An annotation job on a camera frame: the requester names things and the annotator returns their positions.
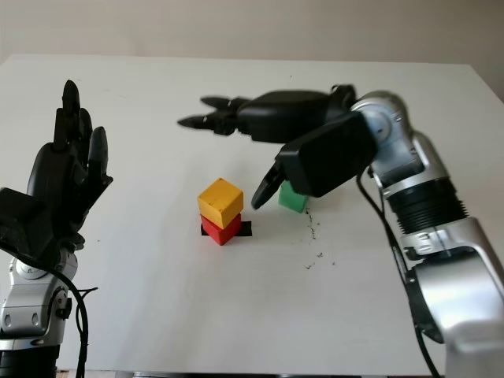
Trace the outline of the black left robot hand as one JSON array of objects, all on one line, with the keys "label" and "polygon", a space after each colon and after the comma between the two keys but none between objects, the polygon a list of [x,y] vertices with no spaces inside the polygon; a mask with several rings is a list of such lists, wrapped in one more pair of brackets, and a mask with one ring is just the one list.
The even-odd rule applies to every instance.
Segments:
[{"label": "black left robot hand", "polygon": [[78,87],[67,80],[62,107],[56,111],[54,139],[37,153],[28,181],[28,194],[50,210],[56,240],[83,249],[80,229],[113,182],[107,165],[106,130],[92,126],[89,112],[80,105]]}]

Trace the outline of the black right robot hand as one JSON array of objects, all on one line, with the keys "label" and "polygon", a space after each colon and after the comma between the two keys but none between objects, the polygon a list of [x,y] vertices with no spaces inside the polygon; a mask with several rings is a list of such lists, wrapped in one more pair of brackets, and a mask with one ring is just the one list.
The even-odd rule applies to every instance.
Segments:
[{"label": "black right robot hand", "polygon": [[200,101],[213,112],[179,119],[179,126],[222,136],[239,132],[254,142],[275,144],[289,143],[345,110],[333,94],[318,91],[270,91],[257,98],[205,96]]}]

